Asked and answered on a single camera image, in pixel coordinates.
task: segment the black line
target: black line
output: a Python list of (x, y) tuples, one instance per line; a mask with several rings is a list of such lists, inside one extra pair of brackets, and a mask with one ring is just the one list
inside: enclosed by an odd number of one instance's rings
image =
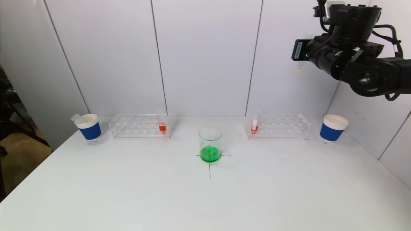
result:
[(380, 160), (381, 157), (384, 155), (384, 153), (386, 152), (387, 148), (391, 145), (391, 143), (393, 142), (393, 140), (395, 139), (395, 137), (398, 135), (399, 131), (402, 129), (402, 126), (404, 126), (405, 122), (408, 120), (408, 117), (410, 117), (411, 115), (411, 111), (408, 113), (407, 117), (405, 118), (404, 122), (402, 122), (401, 126), (399, 127), (398, 131), (395, 133), (395, 135), (393, 136), (393, 138), (391, 139), (391, 141), (388, 143), (387, 147), (384, 149), (383, 153), (381, 153), (381, 155), (377, 158), (377, 160)]
[(328, 108), (327, 108), (327, 110), (326, 110), (326, 113), (324, 114), (324, 115), (326, 115), (327, 113), (328, 113), (328, 110), (330, 109), (330, 107), (331, 107), (331, 105), (332, 105), (332, 101), (334, 100), (334, 98), (335, 98), (335, 94), (337, 93), (337, 91), (338, 91), (338, 86), (339, 86), (339, 84), (341, 83), (341, 81), (338, 81), (338, 83), (337, 83), (337, 87), (335, 88), (335, 91), (334, 91), (334, 94), (332, 95), (332, 98), (331, 98), (331, 101), (330, 101), (330, 104), (328, 105)]
[(261, 13), (263, 12), (263, 3), (264, 3), (264, 0), (261, 0), (260, 19), (259, 19), (259, 21), (258, 21), (256, 45), (255, 45), (255, 48), (254, 48), (253, 65), (252, 65), (252, 67), (251, 67), (250, 86), (248, 87), (247, 105), (245, 106), (245, 116), (247, 115), (248, 100), (250, 99), (251, 80), (252, 80), (252, 78), (253, 78), (254, 61), (256, 60), (257, 42), (258, 42), (258, 34), (259, 34), (259, 32), (260, 32)]
[(74, 75), (72, 66), (70, 65), (70, 62), (69, 62), (69, 59), (67, 58), (66, 52), (64, 51), (63, 45), (61, 44), (60, 37), (58, 36), (57, 30), (56, 30), (56, 28), (55, 28), (55, 26), (54, 26), (54, 22), (53, 22), (53, 19), (51, 18), (50, 10), (48, 9), (48, 5), (47, 5), (47, 3), (46, 3), (46, 0), (43, 0), (43, 2), (44, 2), (44, 5), (46, 6), (46, 10), (47, 10), (48, 17), (50, 18), (50, 21), (51, 21), (51, 24), (52, 24), (52, 26), (53, 26), (54, 32), (55, 32), (55, 34), (56, 34), (56, 36), (57, 36), (58, 43), (60, 44), (61, 50), (63, 51), (64, 58), (66, 58), (67, 64), (69, 65), (70, 71), (71, 71), (71, 73), (72, 73), (72, 75), (73, 75), (74, 81), (76, 82), (76, 85), (77, 85), (77, 87), (78, 87), (78, 89), (79, 89), (81, 98), (83, 98), (83, 102), (84, 102), (84, 104), (85, 104), (85, 107), (87, 108), (87, 111), (88, 111), (89, 113), (91, 113), (91, 112), (90, 112), (90, 109), (88, 109), (88, 106), (87, 106), (87, 103), (86, 103), (86, 101), (85, 101), (85, 99), (84, 99), (83, 93), (81, 92), (81, 89), (80, 89), (79, 83), (77, 82), (76, 76)]
[(157, 28), (155, 27), (153, 1), (150, 0), (150, 3), (151, 3), (151, 12), (152, 12), (152, 14), (153, 14), (155, 41), (156, 41), (156, 44), (157, 44), (157, 53), (158, 53), (158, 63), (160, 64), (161, 83), (163, 84), (164, 103), (166, 104), (166, 113), (168, 114), (169, 111), (167, 110), (166, 89), (164, 88), (163, 69), (161, 68), (161, 59), (160, 59), (160, 49), (158, 48)]

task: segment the floor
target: floor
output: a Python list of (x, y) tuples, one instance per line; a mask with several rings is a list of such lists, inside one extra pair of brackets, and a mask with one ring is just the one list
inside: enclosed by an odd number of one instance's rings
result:
[[(29, 121), (37, 136), (43, 138), (33, 120)], [(15, 189), (50, 154), (51, 148), (23, 133), (12, 133), (0, 142), (8, 154), (1, 158), (6, 195)]]

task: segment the test tube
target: test tube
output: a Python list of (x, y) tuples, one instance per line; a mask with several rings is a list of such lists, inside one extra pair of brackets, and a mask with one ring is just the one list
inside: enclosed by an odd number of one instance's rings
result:
[(157, 113), (158, 128), (162, 134), (167, 132), (166, 119), (162, 111)]
[(256, 134), (258, 131), (258, 122), (260, 120), (260, 112), (256, 112), (255, 114), (252, 115), (251, 117), (251, 133)]

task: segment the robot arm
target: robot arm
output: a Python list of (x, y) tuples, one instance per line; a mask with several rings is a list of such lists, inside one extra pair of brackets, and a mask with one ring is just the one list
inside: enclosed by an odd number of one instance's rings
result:
[[(320, 25), (327, 33), (314, 39), (296, 40), (291, 57), (294, 61), (314, 63), (362, 96), (385, 95), (393, 101), (400, 94), (411, 94), (411, 60), (402, 58), (401, 41), (397, 40), (395, 28), (375, 25), (381, 8), (333, 4), (325, 13), (326, 0), (318, 3), (314, 16), (320, 18)], [(393, 37), (380, 35), (374, 28), (390, 28)], [(377, 58), (384, 45), (368, 42), (371, 33), (396, 45), (395, 57)]]

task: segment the white wall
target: white wall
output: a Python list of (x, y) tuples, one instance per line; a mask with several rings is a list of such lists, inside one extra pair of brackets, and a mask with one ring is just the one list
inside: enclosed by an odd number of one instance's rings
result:
[(411, 117), (408, 117), (380, 161), (411, 189)]
[(47, 0), (92, 113), (165, 111), (150, 0)]
[(303, 113), (322, 116), (338, 81), (306, 62), (297, 73), (291, 60), (296, 39), (321, 35), (312, 7), (316, 1), (264, 0), (247, 112)]
[(261, 0), (153, 0), (170, 114), (245, 114)]
[(43, 1), (0, 1), (0, 64), (55, 150), (88, 111)]
[[(402, 40), (404, 58), (411, 59), (411, 30), (409, 22), (410, 3), (401, 0), (389, 2), (373, 0), (371, 5), (382, 7), (377, 24), (391, 24)], [(390, 30), (377, 29), (380, 34), (392, 36)], [(393, 46), (371, 35), (370, 41), (384, 44), (379, 56), (393, 57)], [(411, 95), (400, 95), (389, 102), (384, 96), (362, 97), (354, 93), (348, 84), (341, 83), (336, 91), (328, 113), (345, 117), (350, 122), (346, 132), (359, 142), (374, 157), (379, 158), (411, 110)]]

